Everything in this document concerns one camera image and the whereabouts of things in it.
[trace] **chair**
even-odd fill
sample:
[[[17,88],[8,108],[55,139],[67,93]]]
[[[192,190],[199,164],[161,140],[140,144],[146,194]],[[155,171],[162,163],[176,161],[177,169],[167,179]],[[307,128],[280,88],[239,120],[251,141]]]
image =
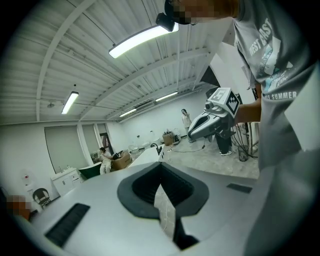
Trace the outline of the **chair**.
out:
[[[32,197],[33,197],[33,200],[36,201],[41,206],[42,209],[44,208],[45,205],[51,202],[49,198],[49,193],[45,188],[38,188],[36,191],[33,192]]]

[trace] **black pants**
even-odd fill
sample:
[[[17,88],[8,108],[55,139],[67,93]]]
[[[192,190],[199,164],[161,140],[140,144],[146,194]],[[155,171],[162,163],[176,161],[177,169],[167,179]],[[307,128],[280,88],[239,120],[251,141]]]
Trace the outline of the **black pants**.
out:
[[[221,151],[221,154],[228,153],[230,146],[232,146],[231,137],[224,139],[216,135],[215,138],[216,138],[216,143],[218,144],[218,148]]]

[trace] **cardboard box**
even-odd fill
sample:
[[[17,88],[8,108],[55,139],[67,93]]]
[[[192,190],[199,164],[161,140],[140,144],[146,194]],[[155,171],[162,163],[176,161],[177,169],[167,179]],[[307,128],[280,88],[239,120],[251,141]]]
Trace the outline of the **cardboard box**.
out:
[[[162,135],[162,138],[163,138],[164,144],[166,146],[169,146],[174,143],[174,134],[173,133],[164,134],[164,135]]]
[[[116,171],[125,169],[129,164],[131,164],[132,159],[128,150],[121,153],[121,157],[117,160],[112,160],[112,168]]]

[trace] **faucet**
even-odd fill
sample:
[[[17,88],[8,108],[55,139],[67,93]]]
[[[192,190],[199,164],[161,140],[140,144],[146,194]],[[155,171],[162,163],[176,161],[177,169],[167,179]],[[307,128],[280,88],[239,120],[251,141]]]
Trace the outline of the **faucet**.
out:
[[[159,147],[158,147],[158,145],[157,145],[156,143],[152,143],[152,144],[150,145],[150,147],[152,147],[153,145],[156,146],[156,152],[158,153],[158,156],[160,156],[160,152],[161,152],[161,150],[162,150],[162,147],[160,147],[160,149],[159,149]]]

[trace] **black vent slot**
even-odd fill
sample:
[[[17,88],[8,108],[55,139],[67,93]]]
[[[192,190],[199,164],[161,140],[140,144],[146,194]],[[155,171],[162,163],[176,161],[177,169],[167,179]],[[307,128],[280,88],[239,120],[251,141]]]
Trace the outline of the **black vent slot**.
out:
[[[239,184],[230,183],[228,186],[226,186],[229,189],[240,191],[246,194],[249,194],[252,190],[252,187],[249,186],[243,186]]]
[[[72,232],[83,219],[90,206],[76,203],[63,217],[46,233],[46,237],[55,245],[62,247]]]
[[[162,167],[161,185],[174,207],[189,198],[194,186],[168,168]]]
[[[143,201],[154,205],[156,192],[161,183],[159,167],[148,171],[132,183],[133,192]]]

